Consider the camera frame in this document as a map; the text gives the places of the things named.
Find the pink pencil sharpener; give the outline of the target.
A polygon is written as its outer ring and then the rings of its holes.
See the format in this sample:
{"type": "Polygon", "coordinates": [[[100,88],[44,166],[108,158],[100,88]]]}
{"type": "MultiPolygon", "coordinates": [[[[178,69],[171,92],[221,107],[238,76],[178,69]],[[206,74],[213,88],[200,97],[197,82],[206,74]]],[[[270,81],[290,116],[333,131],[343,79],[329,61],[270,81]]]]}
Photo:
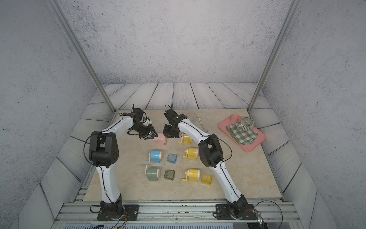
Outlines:
{"type": "Polygon", "coordinates": [[[167,138],[163,133],[158,133],[158,136],[154,138],[157,145],[165,145],[167,143],[167,138]]]}

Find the blue pencil sharpener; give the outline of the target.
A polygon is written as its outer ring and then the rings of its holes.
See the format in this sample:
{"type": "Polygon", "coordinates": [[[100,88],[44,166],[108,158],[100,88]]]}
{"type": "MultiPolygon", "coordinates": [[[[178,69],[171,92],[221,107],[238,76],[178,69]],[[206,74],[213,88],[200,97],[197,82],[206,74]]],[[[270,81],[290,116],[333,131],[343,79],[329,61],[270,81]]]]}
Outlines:
{"type": "Polygon", "coordinates": [[[149,154],[148,154],[148,160],[146,162],[152,162],[152,163],[160,163],[162,161],[163,158],[163,153],[162,151],[159,150],[152,150],[149,154]]]}

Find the blue transparent sharpener tray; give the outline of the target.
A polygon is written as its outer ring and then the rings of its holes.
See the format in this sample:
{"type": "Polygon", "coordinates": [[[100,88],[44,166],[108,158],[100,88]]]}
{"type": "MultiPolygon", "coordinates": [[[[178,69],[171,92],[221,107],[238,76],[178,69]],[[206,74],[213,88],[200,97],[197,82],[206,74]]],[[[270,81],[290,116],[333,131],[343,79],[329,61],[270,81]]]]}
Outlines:
{"type": "Polygon", "coordinates": [[[167,162],[176,164],[178,156],[176,154],[168,154],[167,162]]]}

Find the green pencil sharpener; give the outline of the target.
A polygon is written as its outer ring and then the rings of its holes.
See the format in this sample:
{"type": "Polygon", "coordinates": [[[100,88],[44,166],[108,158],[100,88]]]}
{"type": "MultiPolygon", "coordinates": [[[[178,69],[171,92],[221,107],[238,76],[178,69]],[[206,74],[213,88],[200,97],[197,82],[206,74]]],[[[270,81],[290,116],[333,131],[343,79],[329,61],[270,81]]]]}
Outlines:
{"type": "Polygon", "coordinates": [[[157,181],[160,177],[160,168],[145,166],[145,175],[149,181],[157,181]]]}

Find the green transparent sharpener tray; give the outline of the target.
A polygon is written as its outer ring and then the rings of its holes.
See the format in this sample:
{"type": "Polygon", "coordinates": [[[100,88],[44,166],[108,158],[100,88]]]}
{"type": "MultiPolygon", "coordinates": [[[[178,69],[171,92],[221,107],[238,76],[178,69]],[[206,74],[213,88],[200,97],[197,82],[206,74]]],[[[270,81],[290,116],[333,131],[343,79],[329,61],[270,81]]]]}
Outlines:
{"type": "Polygon", "coordinates": [[[167,169],[164,174],[164,178],[173,181],[175,177],[175,171],[167,169]]]}

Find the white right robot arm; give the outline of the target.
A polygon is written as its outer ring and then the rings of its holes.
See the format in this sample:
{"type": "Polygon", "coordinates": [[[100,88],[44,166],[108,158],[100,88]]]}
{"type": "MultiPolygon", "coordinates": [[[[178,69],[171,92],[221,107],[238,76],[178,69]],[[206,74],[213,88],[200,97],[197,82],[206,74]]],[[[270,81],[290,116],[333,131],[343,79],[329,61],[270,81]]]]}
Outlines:
{"type": "Polygon", "coordinates": [[[225,164],[224,153],[220,139],[215,134],[208,134],[194,125],[186,115],[177,114],[173,109],[164,113],[168,124],[164,126],[163,134],[167,138],[177,138],[180,133],[188,135],[197,145],[201,162],[210,168],[221,185],[229,216],[241,219],[247,210],[253,208],[245,196],[235,185],[225,164]]]}

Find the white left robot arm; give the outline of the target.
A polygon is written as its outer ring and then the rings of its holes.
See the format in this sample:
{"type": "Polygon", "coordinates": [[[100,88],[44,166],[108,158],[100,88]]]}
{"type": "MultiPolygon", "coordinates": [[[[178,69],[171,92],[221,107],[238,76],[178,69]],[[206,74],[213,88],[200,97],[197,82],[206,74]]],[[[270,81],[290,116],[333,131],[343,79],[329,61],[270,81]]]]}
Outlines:
{"type": "Polygon", "coordinates": [[[158,136],[145,111],[133,108],[106,129],[94,131],[90,136],[89,160],[96,167],[101,182],[101,212],[121,216],[124,213],[122,195],[118,189],[115,163],[119,158],[117,139],[127,132],[136,131],[140,139],[158,136]]]}

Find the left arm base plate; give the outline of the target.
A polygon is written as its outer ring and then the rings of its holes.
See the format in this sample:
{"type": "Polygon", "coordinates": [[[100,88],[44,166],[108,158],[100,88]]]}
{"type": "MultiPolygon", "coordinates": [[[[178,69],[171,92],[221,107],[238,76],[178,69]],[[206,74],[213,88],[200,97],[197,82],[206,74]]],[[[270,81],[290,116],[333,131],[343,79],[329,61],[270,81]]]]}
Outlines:
{"type": "Polygon", "coordinates": [[[139,212],[139,205],[123,204],[115,205],[111,203],[102,204],[97,216],[98,221],[136,221],[139,212]]]}

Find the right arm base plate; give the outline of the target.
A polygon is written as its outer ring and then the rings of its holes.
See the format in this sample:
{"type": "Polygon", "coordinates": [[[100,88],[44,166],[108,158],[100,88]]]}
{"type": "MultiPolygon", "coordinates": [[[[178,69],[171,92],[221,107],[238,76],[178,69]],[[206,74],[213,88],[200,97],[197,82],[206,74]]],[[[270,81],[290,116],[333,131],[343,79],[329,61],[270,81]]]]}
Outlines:
{"type": "Polygon", "coordinates": [[[254,210],[237,211],[228,204],[216,204],[213,217],[217,220],[257,220],[254,210]]]}

